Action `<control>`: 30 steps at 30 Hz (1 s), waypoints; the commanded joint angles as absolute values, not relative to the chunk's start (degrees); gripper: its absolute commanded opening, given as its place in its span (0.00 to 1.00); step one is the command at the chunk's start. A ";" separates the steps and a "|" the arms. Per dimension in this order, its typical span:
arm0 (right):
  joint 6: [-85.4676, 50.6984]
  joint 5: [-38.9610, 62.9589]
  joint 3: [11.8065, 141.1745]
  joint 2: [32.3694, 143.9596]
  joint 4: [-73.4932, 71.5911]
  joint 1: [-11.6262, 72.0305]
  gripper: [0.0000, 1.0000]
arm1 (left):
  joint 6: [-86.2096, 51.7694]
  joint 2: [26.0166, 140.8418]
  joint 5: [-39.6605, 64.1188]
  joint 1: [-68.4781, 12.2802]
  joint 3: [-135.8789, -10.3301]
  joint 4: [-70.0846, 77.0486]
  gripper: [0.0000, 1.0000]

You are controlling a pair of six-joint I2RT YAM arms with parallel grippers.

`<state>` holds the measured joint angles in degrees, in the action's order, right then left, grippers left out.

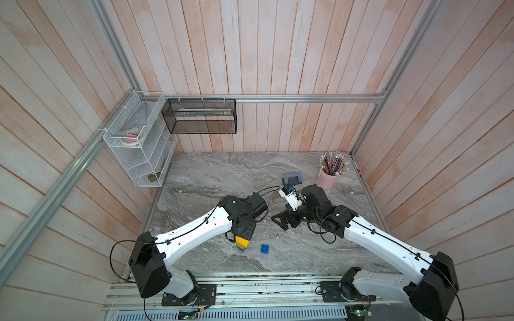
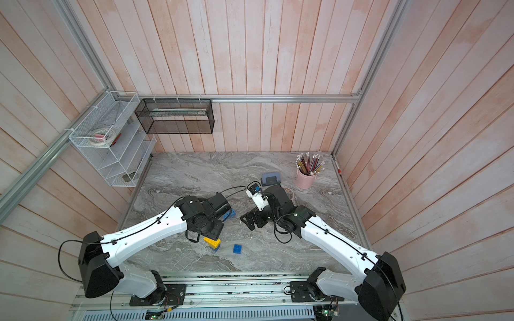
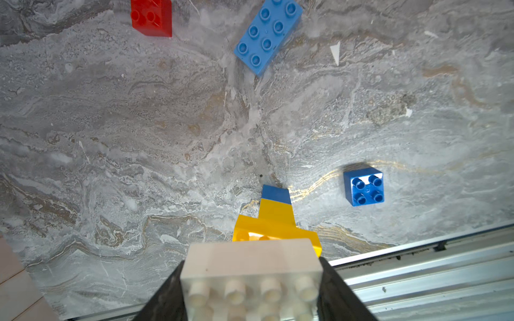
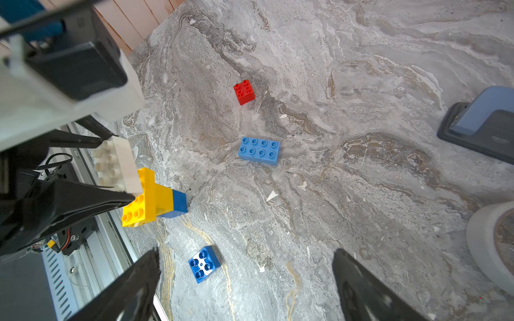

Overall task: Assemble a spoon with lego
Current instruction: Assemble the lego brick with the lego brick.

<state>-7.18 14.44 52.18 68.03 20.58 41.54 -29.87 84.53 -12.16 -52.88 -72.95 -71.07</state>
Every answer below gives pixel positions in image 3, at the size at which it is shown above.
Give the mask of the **yellow square lego brick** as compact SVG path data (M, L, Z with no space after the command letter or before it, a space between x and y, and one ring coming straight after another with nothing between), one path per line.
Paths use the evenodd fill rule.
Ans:
M258 218L296 226L293 206L270 199L261 199Z

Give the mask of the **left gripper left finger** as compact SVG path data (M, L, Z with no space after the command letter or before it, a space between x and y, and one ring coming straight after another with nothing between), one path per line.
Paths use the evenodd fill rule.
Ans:
M185 261L181 261L159 290L138 312L134 321L187 321L180 275Z

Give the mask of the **yellow long lego brick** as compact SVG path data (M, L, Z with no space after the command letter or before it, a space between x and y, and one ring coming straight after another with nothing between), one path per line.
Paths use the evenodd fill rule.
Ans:
M314 231L302 230L296 226L270 219L239 215L234 227L233 242L309 239L317 257L323 252L320 239Z

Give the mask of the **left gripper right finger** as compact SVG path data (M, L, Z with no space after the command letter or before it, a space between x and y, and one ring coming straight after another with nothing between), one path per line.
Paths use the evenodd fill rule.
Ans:
M319 320L377 321L329 262L320 257L323 275L319 291Z

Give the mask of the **white long lego brick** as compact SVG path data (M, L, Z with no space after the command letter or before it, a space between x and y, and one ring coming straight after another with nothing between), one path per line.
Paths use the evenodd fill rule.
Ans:
M322 275L308 239L194 243L180 282L189 320L313 320Z

